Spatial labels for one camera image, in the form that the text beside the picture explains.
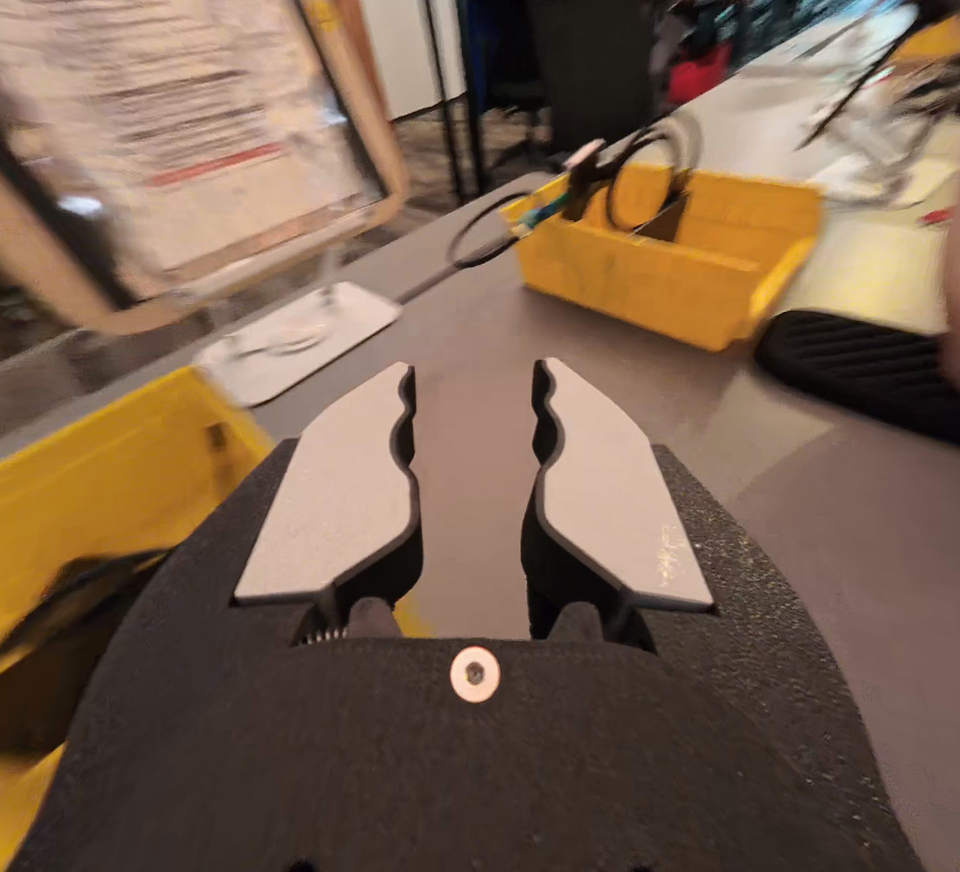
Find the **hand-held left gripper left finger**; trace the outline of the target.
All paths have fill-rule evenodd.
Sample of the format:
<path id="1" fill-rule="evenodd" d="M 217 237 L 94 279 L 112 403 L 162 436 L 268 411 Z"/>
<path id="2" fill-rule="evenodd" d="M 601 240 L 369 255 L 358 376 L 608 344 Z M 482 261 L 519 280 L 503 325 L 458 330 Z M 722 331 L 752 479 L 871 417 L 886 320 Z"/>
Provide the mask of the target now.
<path id="1" fill-rule="evenodd" d="M 416 374 L 399 361 L 298 437 L 238 583 L 238 605 L 307 603 L 329 626 L 376 598 L 396 607 L 423 571 Z"/>

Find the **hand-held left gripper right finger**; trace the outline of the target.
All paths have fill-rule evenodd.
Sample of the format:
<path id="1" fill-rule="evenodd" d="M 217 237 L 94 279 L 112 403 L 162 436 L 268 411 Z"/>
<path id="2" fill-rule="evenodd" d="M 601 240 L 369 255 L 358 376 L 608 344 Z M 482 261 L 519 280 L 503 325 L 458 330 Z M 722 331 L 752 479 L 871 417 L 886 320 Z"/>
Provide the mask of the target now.
<path id="1" fill-rule="evenodd" d="M 605 639 L 647 639 L 644 611 L 710 614 L 715 598 L 646 433 L 557 357 L 534 362 L 537 461 L 521 527 L 531 637 L 569 605 Z"/>

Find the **yellow plastic bin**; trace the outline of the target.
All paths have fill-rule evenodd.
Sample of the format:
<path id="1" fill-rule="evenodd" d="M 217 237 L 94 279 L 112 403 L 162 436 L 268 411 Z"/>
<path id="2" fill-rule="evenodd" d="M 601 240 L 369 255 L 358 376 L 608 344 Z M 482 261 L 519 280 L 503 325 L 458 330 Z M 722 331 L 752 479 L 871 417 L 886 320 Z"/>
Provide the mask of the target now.
<path id="1" fill-rule="evenodd" d="M 822 193 L 702 169 L 687 192 L 671 241 L 612 226 L 604 190 L 547 218 L 514 248 L 524 285 L 713 353 L 751 338 L 818 241 Z"/>
<path id="2" fill-rule="evenodd" d="M 186 870 L 319 838 L 397 671 L 323 622 L 234 589 L 300 436 L 265 449 L 190 370 L 2 463 L 2 825 L 10 870 Z M 66 563 L 175 551 L 54 634 L 11 633 Z"/>

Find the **silver grey USB hub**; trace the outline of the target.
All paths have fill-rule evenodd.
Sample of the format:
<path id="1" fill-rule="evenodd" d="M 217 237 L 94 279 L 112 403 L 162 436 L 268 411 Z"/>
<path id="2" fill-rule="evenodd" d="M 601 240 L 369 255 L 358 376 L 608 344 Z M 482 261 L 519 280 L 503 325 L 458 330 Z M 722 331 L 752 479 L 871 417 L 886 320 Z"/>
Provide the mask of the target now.
<path id="1" fill-rule="evenodd" d="M 701 160 L 704 135 L 699 120 L 692 113 L 677 109 L 628 135 L 608 158 L 602 158 L 608 148 L 603 139 L 583 146 L 574 154 L 566 167 L 567 191 L 561 215 L 570 221 L 580 220 L 594 196 L 605 193 L 607 225 L 632 237 L 632 230 L 651 218 L 635 224 L 620 220 L 616 210 L 618 184 L 631 159 L 643 149 L 657 145 L 668 148 L 670 176 L 665 194 L 652 218 L 670 194 L 689 194 L 690 179 Z"/>

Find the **black bin divider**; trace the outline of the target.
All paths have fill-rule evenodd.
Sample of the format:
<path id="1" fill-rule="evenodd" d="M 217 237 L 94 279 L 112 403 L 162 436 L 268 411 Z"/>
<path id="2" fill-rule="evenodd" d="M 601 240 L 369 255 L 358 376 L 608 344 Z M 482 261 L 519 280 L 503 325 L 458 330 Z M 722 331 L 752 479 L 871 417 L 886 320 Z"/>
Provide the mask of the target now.
<path id="1" fill-rule="evenodd" d="M 689 194 L 685 191 L 670 194 L 658 212 L 630 234 L 656 242 L 676 242 L 688 202 Z"/>

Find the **red bag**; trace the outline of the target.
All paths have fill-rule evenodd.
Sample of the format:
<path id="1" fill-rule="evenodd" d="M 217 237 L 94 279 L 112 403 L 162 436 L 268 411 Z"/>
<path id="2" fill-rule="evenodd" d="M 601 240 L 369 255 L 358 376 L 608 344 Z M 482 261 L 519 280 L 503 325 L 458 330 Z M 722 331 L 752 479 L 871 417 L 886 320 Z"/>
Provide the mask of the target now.
<path id="1" fill-rule="evenodd" d="M 667 79 L 667 103 L 673 107 L 685 105 L 725 81 L 732 50 L 732 44 L 727 40 L 714 45 L 698 58 L 679 58 Z"/>

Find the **black trash bin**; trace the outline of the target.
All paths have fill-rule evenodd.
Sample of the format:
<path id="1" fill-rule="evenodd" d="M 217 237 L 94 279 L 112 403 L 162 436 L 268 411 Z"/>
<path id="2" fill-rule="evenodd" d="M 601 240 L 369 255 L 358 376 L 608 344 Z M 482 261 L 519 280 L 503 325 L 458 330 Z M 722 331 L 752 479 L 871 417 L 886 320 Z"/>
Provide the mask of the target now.
<path id="1" fill-rule="evenodd" d="M 648 0 L 528 0 L 555 151 L 611 144 L 654 116 Z"/>

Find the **instruction sheet on stand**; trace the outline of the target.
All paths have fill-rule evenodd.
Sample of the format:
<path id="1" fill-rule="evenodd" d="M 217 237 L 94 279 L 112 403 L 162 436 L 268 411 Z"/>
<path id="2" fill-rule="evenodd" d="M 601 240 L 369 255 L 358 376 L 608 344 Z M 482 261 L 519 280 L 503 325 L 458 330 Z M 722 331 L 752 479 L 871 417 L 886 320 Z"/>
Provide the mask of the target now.
<path id="1" fill-rule="evenodd" d="M 22 288 L 59 321 L 108 335 L 149 332 L 227 298 L 397 214 L 407 176 L 399 147 L 331 0 L 293 0 L 382 190 L 340 230 L 303 235 L 191 280 L 149 273 L 103 237 L 101 206 L 55 197 L 13 151 L 2 124 L 2 284 Z"/>

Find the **black metal pole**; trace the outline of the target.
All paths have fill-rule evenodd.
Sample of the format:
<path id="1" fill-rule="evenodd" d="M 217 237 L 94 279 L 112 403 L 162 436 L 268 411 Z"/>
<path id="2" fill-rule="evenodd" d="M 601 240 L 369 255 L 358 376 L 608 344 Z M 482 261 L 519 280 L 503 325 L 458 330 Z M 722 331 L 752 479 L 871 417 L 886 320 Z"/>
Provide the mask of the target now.
<path id="1" fill-rule="evenodd" d="M 444 61 L 436 23 L 433 0 L 421 0 L 426 23 L 427 40 L 431 55 L 434 84 L 437 93 L 437 105 L 441 122 L 443 143 L 448 159 L 453 194 L 459 206 L 467 202 L 464 181 L 459 160 L 453 117 L 450 111 Z"/>

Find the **taped instruction sheet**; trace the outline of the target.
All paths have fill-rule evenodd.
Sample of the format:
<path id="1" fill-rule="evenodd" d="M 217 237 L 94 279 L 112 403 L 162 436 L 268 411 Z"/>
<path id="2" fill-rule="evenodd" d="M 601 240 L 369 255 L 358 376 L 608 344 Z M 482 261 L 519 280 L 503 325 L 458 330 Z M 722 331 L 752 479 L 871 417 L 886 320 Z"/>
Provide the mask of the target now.
<path id="1" fill-rule="evenodd" d="M 191 281 L 382 198 L 294 0 L 1 0 L 2 124 L 54 197 Z"/>

